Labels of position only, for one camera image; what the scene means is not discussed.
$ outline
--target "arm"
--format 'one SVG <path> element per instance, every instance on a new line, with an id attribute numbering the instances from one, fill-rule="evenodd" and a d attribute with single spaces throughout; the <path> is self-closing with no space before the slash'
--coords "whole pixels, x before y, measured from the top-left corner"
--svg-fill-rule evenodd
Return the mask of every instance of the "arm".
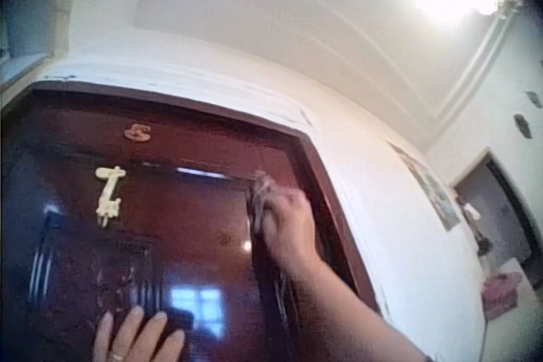
<path id="1" fill-rule="evenodd" d="M 325 360 L 423 362 L 407 338 L 367 307 L 319 258 L 311 206 L 297 190 L 273 187 L 262 227 L 271 256 L 294 282 Z"/>

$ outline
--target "door panel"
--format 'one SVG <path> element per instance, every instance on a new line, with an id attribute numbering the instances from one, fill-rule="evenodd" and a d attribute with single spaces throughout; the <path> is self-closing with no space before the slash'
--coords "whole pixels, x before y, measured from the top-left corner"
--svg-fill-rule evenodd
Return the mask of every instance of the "door panel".
<path id="1" fill-rule="evenodd" d="M 249 245 L 245 201 L 255 170 L 317 188 L 285 139 L 186 109 L 61 95 L 32 95 L 3 135 L 3 356 L 85 360 L 99 316 L 116 311 L 118 324 L 138 303 L 148 317 L 164 309 L 168 332 L 187 331 L 183 360 L 291 360 L 303 318 L 292 287 L 278 292 L 263 248 Z M 133 123 L 151 126 L 148 142 L 124 137 Z M 95 170 L 116 165 L 120 216 L 102 229 Z M 318 194 L 318 247 L 352 286 Z M 46 227 L 51 213 L 61 228 Z M 153 284 L 152 296 L 134 294 Z"/>

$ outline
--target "ceiling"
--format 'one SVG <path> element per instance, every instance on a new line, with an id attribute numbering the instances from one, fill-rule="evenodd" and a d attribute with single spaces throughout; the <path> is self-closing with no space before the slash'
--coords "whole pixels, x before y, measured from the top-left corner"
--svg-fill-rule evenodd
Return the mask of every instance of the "ceiling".
<path id="1" fill-rule="evenodd" d="M 298 71 L 424 148 L 469 99 L 507 21 L 447 25 L 414 0 L 139 0 L 135 26 Z"/>

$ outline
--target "person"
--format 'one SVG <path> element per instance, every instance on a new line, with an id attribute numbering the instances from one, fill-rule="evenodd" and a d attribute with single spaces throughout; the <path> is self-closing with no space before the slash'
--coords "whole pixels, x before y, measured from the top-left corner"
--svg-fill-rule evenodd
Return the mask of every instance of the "person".
<path id="1" fill-rule="evenodd" d="M 277 265 L 291 279 L 301 302 L 311 307 L 320 333 L 323 360 L 424 362 L 425 355 L 406 337 L 366 306 L 322 261 L 316 251 L 311 206 L 299 190 L 274 186 L 266 193 L 262 232 Z M 184 333 L 166 338 L 155 355 L 167 316 L 155 315 L 137 335 L 143 310 L 135 307 L 121 325 L 111 346 L 113 326 L 106 314 L 98 326 L 93 362 L 175 362 Z"/>

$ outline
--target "wall picture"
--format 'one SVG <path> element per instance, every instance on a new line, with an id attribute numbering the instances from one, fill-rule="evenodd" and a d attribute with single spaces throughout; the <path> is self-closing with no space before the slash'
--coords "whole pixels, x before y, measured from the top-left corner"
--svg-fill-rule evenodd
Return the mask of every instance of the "wall picture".
<path id="1" fill-rule="evenodd" d="M 409 171 L 413 174 L 418 184 L 426 193 L 428 200 L 438 213 L 438 216 L 443 222 L 443 226 L 447 231 L 450 231 L 454 225 L 460 220 L 456 215 L 456 211 L 452 206 L 452 202 L 445 193 L 443 187 L 437 182 L 437 180 L 430 174 L 428 169 L 409 154 L 404 152 L 401 148 L 390 144 L 392 148 L 398 153 L 400 158 L 406 164 Z"/>

